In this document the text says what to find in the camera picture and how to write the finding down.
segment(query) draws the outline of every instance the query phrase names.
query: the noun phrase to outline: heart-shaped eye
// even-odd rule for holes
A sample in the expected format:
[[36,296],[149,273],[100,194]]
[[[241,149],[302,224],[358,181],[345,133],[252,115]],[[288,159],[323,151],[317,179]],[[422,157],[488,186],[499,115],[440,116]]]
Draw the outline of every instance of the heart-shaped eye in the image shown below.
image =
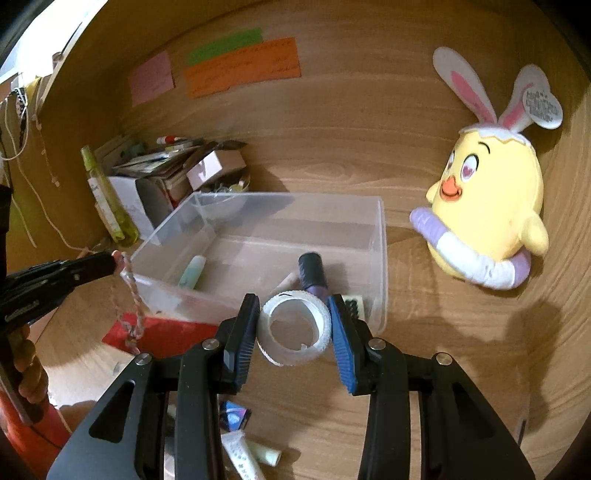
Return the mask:
[[466,182],[472,178],[472,175],[476,173],[476,170],[478,170],[478,155],[468,155],[462,164],[460,178],[462,181]]

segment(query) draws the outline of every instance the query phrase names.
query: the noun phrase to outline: white tape roll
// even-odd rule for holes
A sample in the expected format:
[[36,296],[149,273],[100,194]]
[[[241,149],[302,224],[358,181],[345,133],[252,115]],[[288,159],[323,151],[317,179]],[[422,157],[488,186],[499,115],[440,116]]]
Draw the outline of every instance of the white tape roll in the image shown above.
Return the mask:
[[[277,320],[276,309],[280,305],[282,312],[289,310],[290,306],[293,306],[294,311],[299,311],[304,306],[311,313],[318,328],[318,339],[312,345],[296,351],[283,346],[276,340],[271,333],[271,324]],[[330,312],[322,300],[306,291],[290,290],[275,295],[265,303],[258,320],[256,338],[261,352],[272,364],[279,367],[293,366],[318,358],[330,342],[331,331]]]

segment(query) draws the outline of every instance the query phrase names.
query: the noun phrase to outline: pink sticky note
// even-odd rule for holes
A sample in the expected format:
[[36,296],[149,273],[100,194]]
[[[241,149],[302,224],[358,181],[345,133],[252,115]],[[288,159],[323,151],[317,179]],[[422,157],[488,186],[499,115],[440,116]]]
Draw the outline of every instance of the pink sticky note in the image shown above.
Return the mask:
[[163,51],[129,75],[132,106],[152,100],[174,88],[168,53]]

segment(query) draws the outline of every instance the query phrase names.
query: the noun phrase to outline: beaded string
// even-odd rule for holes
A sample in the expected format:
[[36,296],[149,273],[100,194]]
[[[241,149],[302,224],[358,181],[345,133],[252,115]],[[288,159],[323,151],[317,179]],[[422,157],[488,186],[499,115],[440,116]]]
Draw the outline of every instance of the beaded string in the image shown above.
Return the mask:
[[117,301],[117,296],[115,294],[115,286],[111,285],[111,302],[113,303],[113,307],[115,308],[115,314],[117,316],[117,321],[121,324],[121,326],[127,332],[127,339],[125,340],[125,346],[129,349],[130,353],[134,355],[138,355],[140,353],[138,349],[138,341],[143,337],[145,332],[144,327],[144,306],[142,304],[141,297],[139,296],[138,286],[135,282],[134,271],[131,267],[131,262],[127,257],[126,253],[122,253],[123,261],[124,261],[124,268],[121,271],[120,275],[123,278],[124,282],[129,287],[131,291],[131,297],[134,299],[135,304],[135,316],[137,318],[137,322],[135,325],[132,325],[129,322],[126,322],[123,319],[123,313],[121,311],[121,305],[119,301]]

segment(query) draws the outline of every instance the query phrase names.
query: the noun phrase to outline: purple plush arm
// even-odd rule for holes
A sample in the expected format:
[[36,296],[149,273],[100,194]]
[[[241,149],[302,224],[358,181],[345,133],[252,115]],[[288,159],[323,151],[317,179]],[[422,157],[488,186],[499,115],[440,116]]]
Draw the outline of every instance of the purple plush arm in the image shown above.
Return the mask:
[[515,281],[513,282],[513,285],[514,287],[518,287],[530,276],[531,254],[525,247],[521,247],[521,249],[509,259],[509,261],[513,264],[513,268],[515,269]]
[[415,208],[410,213],[410,221],[414,229],[433,247],[436,247],[443,234],[449,231],[449,228],[445,226],[439,217],[427,207]]

